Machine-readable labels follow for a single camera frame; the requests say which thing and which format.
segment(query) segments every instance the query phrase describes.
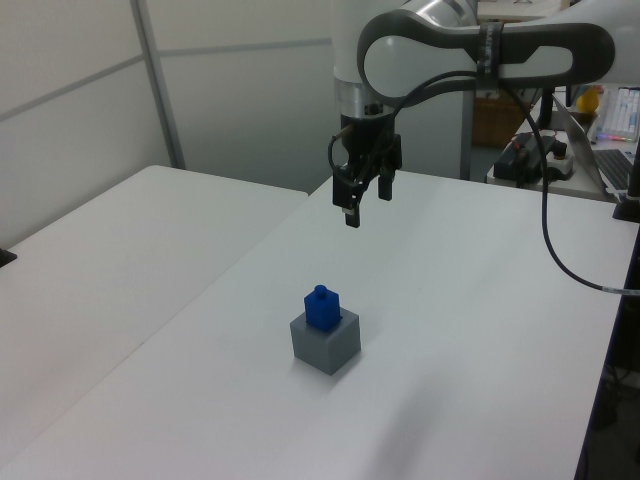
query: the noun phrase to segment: black cable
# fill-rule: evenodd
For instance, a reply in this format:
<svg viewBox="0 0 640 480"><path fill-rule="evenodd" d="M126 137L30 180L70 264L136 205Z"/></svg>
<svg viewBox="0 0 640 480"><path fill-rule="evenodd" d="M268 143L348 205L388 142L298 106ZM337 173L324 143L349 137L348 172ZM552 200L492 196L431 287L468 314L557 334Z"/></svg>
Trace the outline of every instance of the black cable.
<svg viewBox="0 0 640 480"><path fill-rule="evenodd" d="M382 130L380 131L378 138L376 139L376 142L374 143L373 148L371 149L371 153L368 155L367 162L365 163L360 174L355 180L351 180L347 178L343 174L343 172L340 170L340 167L337 167L335 165L333 161L333 146L335 142L338 140L340 134L332 136L331 141L329 142L329 151L328 151L328 159L329 159L329 165L331 166L331 169L338 177L340 177L340 179L344 183L351 186L359 185L364 180L364 177L367 175L369 168L371 168L371 164L373 163L373 161L375 160L376 156L379 153L382 142L384 141L384 134L393 127L393 122L395 121L396 117L398 116L400 111L407 106L408 103L414 100L419 94L424 94L425 96L424 98L422 98L422 101L426 101L433 97L441 95L443 93L474 90L475 89L474 80L449 80L447 82L442 82L442 80L446 80L448 78L453 78L453 77L474 78L476 77L476 75L477 75L476 72L466 71L466 70L443 73L425 82L422 82L416 88L411 90L411 92L409 92L405 97L402 98L402 100L400 100L400 102L396 105L396 107L393 109L391 114L389 114L387 121L382 127Z"/></svg>
<svg viewBox="0 0 640 480"><path fill-rule="evenodd" d="M364 176L367 174L368 169L371 167L371 164L373 163L373 160L375 159L375 157L376 157L376 155L377 155L377 153L378 153L378 151L380 149L380 145L381 145L381 143L383 141L383 137L384 137L383 134L385 133L386 130L388 130L389 128L392 127L393 122L394 122L395 118L398 116L398 114L400 113L400 111L410 101L412 101L414 99L414 97L416 97L418 94L422 93L422 94L425 94L424 97L422 98L422 101L426 101L426 100L429 100L429 99L431 99L431 98L433 98L433 97L435 97L437 95L441 95L443 93L449 93L449 92L454 92L454 91L463 91L463 90L473 90L473 89L475 89L475 81L474 80L449 80L448 82L442 82L442 83L437 83L437 82L441 82L442 80L445 80L447 78L453 78L453 77L471 77L471 78L475 78L476 76L477 76L476 72L474 72L474 71L464 71L464 70L443 73L443 74L437 75L437 76L435 76L435 77L433 77L433 78L431 78L431 79L429 79L429 80L427 80L425 82L422 82L420 85L418 85L416 88L414 88L411 92L409 92L409 94L407 94L398 103L398 105L396 105L396 107L394 108L393 112L389 115L389 118L385 122L384 126L382 127L382 130L380 131L380 134L378 135L376 143L374 144L374 146L372 148L371 154L369 155L369 158L367 159L367 162L366 162L364 168L362 169L362 171L358 175L358 177L355 179L355 181L345 177L344 174L342 173L342 171L339 169L339 167L336 167L336 165L334 164L334 162L333 162L333 146L334 146L335 142L338 140L340 134L332 136L331 137L331 141L329 142L328 158L329 158L329 165L331 165L331 168L332 168L333 172L337 176L339 176L343 182L345 182L347 184L350 184L352 186L359 185L364 180ZM525 106L524 102L513 91L511 86L507 82L505 82L504 80L500 80L499 81L499 85L516 102L516 104L520 108L520 111L522 112L522 114L527 119L527 122L529 123L529 126L531 127L533 135L534 135L534 137L536 139L536 144L538 146L538 150L540 151L540 157L541 157L541 161L542 161L542 235L544 237L544 243L547 246L547 250L549 251L549 254L551 255L551 258L553 258L554 262L556 263L556 265L558 265L560 270L562 270L566 275L568 275L569 277L574 279L576 282L581 283L584 286L587 286L589 288L593 288L594 290L599 290L599 291L605 292L605 293L615 293L615 294L619 294L619 295L623 295L623 296L640 297L640 290L605 287L605 286L602 286L602 285L598 285L597 283L593 283L593 282L590 282L588 280L585 280L584 278L576 275L571 270L569 270L569 268L567 268L567 266L564 263L562 263L562 261L560 260L560 258L556 254L555 249L553 248L553 245L551 244L551 238L549 237L549 228L548 228L548 222L547 222L547 211L548 211L547 207L548 207L548 197L549 197L549 169L548 169L548 166L547 166L547 155L546 155L546 152L545 152L545 149L544 149L544 145L542 143L542 137L540 136L540 130L538 129L538 126L536 125L536 122L531 117L531 113L529 112L529 110Z"/></svg>
<svg viewBox="0 0 640 480"><path fill-rule="evenodd" d="M529 110L527 109L525 104L522 102L520 97L518 97L518 95L513 91L513 89L509 86L509 84L501 80L500 87L504 91L506 91L509 94L509 96L518 104L518 107L526 117L527 122L531 127L533 135L536 139L538 150L540 151L540 157L542 160L542 235L544 237L544 243L547 246L547 250L549 250L549 253L551 254L551 258L553 258L554 262L556 262L556 265L560 267L560 270L566 273L569 277L573 278L576 282L581 283L582 285L585 285L589 288L600 290L606 293L617 293L623 296L633 296L633 297L640 296L640 290L604 287L602 285L598 285L597 283L593 283L588 280L585 280L584 278L573 273L571 270L569 270L569 268L565 266L564 263L562 263L562 261L556 254L553 248L553 245L551 244L551 239L549 238L549 228L547 225L547 210L548 210L547 204L548 204L548 197L549 197L549 169L547 167L547 155L544 150L544 145L542 144L542 137L540 136L540 130L538 129L536 122L531 117L531 113L529 113Z"/></svg>

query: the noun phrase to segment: white wall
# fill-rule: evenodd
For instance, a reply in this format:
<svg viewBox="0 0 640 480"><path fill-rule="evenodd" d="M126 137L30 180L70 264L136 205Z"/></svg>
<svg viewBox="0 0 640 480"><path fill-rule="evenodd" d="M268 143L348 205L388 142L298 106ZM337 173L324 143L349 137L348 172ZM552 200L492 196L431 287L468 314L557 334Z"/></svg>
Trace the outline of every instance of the white wall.
<svg viewBox="0 0 640 480"><path fill-rule="evenodd" d="M0 0L0 114L140 55L128 0Z"/></svg>
<svg viewBox="0 0 640 480"><path fill-rule="evenodd" d="M0 244L148 165L168 165L143 63L0 123Z"/></svg>
<svg viewBox="0 0 640 480"><path fill-rule="evenodd" d="M189 170L307 192L330 176L330 0L146 3ZM461 118L461 94L403 112L405 169L458 178Z"/></svg>
<svg viewBox="0 0 640 480"><path fill-rule="evenodd" d="M0 246L169 164L141 55L129 0L0 0Z"/></svg>

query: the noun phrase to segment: keyboard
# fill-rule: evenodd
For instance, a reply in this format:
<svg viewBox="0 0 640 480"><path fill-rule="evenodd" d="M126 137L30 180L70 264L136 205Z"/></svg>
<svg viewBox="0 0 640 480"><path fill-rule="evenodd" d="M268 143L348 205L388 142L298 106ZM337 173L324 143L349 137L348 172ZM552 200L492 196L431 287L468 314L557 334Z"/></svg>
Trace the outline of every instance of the keyboard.
<svg viewBox="0 0 640 480"><path fill-rule="evenodd" d="M635 142L638 140L638 106L640 90L619 88L603 96L603 119L598 127L600 138Z"/></svg>
<svg viewBox="0 0 640 480"><path fill-rule="evenodd" d="M631 175L631 162L620 150L594 150L593 155L598 168L609 179L616 190L629 188L629 175Z"/></svg>

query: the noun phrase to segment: yellow object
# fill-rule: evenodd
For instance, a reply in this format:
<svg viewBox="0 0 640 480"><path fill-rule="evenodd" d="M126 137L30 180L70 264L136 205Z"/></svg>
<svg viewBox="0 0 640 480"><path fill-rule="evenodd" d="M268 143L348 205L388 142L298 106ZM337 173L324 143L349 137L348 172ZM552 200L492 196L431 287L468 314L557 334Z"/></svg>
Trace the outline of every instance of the yellow object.
<svg viewBox="0 0 640 480"><path fill-rule="evenodd" d="M576 102L576 107L579 112L582 113L594 113L596 109L600 105L600 100L598 99L598 88L591 87L578 98Z"/></svg>

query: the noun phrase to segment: gray block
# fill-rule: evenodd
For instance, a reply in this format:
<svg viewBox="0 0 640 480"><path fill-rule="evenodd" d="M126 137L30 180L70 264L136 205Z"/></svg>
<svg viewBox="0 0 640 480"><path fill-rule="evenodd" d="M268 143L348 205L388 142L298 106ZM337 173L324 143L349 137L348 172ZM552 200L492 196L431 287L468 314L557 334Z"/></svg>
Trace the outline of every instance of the gray block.
<svg viewBox="0 0 640 480"><path fill-rule="evenodd" d="M340 323L323 332L307 323L304 313L291 322L293 354L300 360L333 375L360 351L360 319L340 308Z"/></svg>

